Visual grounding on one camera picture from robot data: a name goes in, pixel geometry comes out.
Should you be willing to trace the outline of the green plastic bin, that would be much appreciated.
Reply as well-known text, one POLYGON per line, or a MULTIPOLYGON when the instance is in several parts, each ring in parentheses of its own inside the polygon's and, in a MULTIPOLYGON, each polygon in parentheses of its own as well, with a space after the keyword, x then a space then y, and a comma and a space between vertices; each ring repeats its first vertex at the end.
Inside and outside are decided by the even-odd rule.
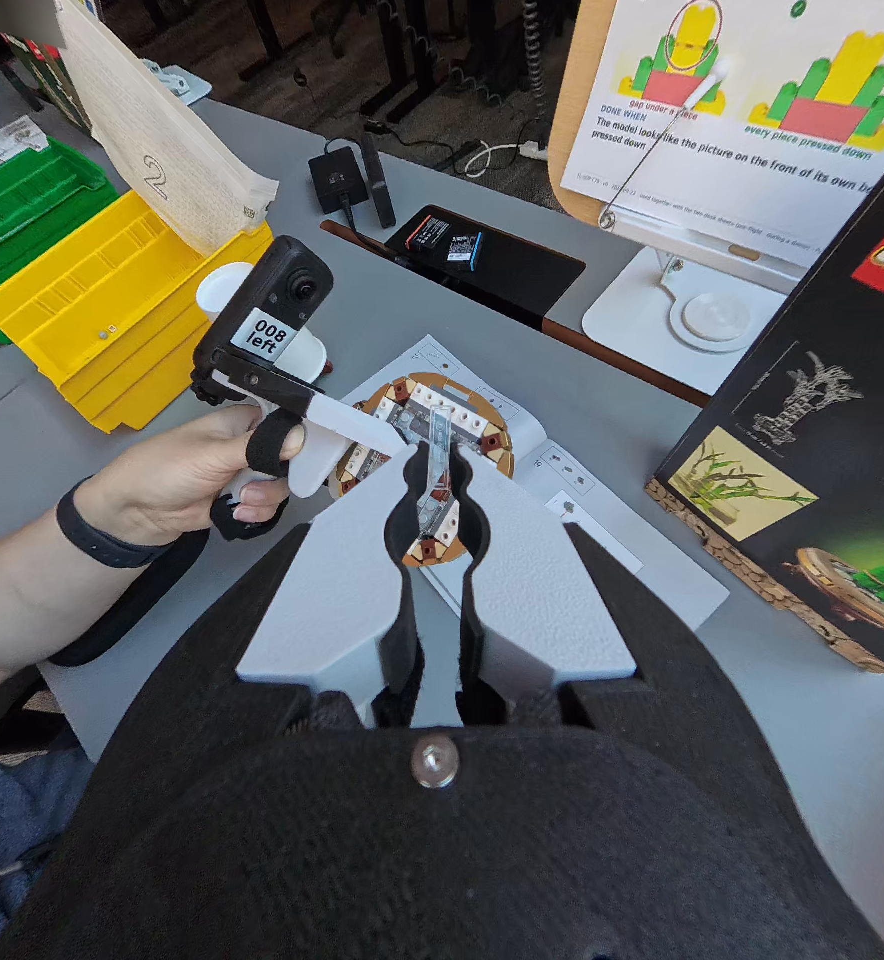
MULTIPOLYGON (((120 197, 104 170, 53 138, 0 165, 0 286, 120 197)), ((0 344, 9 344, 0 330, 0 344)))

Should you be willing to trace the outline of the clear lego plate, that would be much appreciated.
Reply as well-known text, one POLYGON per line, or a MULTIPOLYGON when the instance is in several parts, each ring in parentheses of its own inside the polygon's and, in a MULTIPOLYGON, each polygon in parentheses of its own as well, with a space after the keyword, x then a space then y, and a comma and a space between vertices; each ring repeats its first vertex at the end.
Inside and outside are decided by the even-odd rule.
POLYGON ((424 497, 440 502, 451 495, 452 415, 450 407, 434 406, 428 421, 428 463, 424 497))

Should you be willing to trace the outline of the black wrist band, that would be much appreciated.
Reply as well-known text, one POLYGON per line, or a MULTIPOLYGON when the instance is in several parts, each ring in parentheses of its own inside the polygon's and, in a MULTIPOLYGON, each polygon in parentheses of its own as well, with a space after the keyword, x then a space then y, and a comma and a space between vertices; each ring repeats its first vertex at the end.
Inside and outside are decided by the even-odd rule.
POLYGON ((159 561, 177 543, 177 539, 164 545, 131 543, 90 524, 76 507, 76 491, 89 479, 76 483, 55 508, 56 522, 64 538, 84 555, 109 569, 140 570, 159 561))

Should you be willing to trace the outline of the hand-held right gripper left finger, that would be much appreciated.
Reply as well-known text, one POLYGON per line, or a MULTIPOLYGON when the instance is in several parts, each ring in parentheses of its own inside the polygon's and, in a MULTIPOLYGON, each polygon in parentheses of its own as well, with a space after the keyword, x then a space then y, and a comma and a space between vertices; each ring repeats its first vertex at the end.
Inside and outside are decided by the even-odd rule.
POLYGON ((404 560, 423 493, 420 443, 293 530, 281 544, 291 563, 237 677, 344 693, 376 726, 410 726, 424 653, 404 560))

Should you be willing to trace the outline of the person's left hand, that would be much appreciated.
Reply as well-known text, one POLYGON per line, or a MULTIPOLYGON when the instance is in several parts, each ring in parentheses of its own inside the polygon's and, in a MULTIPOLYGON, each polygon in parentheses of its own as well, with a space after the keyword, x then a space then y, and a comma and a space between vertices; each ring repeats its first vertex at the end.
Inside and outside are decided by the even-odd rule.
POLYGON ((133 546, 167 546, 210 527, 212 505, 247 467, 263 417, 233 405, 129 447, 76 489, 79 516, 133 546))

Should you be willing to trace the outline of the black wrist rest pad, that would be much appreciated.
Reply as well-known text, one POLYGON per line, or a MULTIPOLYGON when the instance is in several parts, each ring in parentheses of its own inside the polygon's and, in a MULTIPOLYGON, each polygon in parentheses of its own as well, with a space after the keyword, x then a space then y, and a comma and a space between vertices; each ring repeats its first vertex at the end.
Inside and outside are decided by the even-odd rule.
POLYGON ((210 536, 210 530, 182 534, 160 558, 139 570, 136 580, 105 614, 48 661, 65 668, 85 666, 116 646, 189 572, 210 536))

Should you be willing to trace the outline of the lego set box bamboo picture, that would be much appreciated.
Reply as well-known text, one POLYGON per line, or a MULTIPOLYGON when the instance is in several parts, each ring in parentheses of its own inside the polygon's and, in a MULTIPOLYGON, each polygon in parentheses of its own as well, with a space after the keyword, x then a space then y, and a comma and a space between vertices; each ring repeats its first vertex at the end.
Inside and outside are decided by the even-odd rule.
POLYGON ((754 593, 884 674, 884 174, 645 490, 754 593))

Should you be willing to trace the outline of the black tray with batteries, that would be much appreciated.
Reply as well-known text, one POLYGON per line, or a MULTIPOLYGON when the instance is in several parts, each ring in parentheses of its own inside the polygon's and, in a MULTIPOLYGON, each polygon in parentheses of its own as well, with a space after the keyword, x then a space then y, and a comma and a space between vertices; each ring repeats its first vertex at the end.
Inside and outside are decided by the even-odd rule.
POLYGON ((550 310, 586 269, 579 259, 431 204, 384 241, 356 235, 348 225, 331 219, 320 227, 532 330, 542 329, 550 310), (431 251, 407 250, 406 239, 428 215, 450 222, 449 232, 431 251), (475 271, 448 269, 445 260, 453 236, 474 232, 484 234, 475 271))

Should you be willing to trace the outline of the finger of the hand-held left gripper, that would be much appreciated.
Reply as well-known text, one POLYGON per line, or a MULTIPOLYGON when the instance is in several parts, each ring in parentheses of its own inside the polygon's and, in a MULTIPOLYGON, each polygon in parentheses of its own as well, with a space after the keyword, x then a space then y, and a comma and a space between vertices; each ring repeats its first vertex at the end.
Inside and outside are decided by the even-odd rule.
POLYGON ((332 399, 324 393, 315 393, 308 402, 306 420, 349 443, 362 445, 389 458, 400 454, 409 444, 387 421, 332 399))

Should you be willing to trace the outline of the person's left forearm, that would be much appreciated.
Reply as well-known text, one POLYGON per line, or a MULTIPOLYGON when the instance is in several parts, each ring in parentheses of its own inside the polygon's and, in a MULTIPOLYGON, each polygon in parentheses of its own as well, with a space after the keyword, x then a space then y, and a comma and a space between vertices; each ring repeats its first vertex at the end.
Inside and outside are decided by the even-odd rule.
POLYGON ((0 539, 0 685, 76 642, 147 570, 86 556, 54 509, 0 539))

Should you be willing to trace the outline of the white paper bag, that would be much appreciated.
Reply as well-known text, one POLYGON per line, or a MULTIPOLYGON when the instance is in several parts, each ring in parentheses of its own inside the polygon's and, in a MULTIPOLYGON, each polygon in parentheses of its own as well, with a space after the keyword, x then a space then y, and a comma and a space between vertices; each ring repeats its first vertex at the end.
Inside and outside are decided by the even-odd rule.
POLYGON ((117 172, 196 252, 267 219, 279 184, 249 169, 76 1, 55 1, 67 73, 117 172))

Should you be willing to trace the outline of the printed paper sheet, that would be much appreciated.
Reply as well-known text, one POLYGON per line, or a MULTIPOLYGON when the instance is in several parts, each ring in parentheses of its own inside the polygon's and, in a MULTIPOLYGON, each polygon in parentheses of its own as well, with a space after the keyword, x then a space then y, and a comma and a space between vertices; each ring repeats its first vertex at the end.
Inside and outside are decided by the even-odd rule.
POLYGON ((561 186, 808 268, 884 174, 884 2, 616 2, 561 186))

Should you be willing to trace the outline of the white paper cup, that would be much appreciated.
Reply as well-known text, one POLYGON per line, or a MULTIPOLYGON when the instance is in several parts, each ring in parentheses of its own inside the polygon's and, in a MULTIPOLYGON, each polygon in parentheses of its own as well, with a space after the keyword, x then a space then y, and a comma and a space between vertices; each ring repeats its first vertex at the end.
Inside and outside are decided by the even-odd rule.
MULTIPOLYGON (((220 318, 254 269, 252 263, 236 261, 220 267, 201 282, 196 303, 212 323, 220 318)), ((261 308, 244 320, 231 342, 305 382, 320 378, 329 360, 325 344, 308 327, 296 331, 261 308)))

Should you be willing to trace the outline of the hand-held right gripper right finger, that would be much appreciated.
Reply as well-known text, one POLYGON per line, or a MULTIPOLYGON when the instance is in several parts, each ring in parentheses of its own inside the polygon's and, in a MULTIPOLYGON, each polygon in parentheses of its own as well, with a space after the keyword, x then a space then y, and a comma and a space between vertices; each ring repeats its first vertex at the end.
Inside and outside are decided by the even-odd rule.
POLYGON ((573 682, 636 674, 585 560, 600 546, 465 445, 450 453, 472 561, 460 613, 460 710, 503 710, 573 682))

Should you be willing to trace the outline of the round gold lego base model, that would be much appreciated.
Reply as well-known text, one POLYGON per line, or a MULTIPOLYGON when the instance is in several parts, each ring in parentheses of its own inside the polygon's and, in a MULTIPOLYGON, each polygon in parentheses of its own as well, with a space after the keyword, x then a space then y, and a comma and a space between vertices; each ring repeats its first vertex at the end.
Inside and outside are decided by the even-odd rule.
MULTIPOLYGON (((368 399, 353 404, 394 426, 410 442, 431 441, 431 419, 446 409, 450 440, 469 447, 506 477, 515 468, 508 424, 493 402, 439 373, 402 375, 383 384, 368 399)), ((438 480, 420 500, 420 534, 404 558, 412 569, 444 565, 465 553, 460 537, 460 504, 447 478, 438 480)))

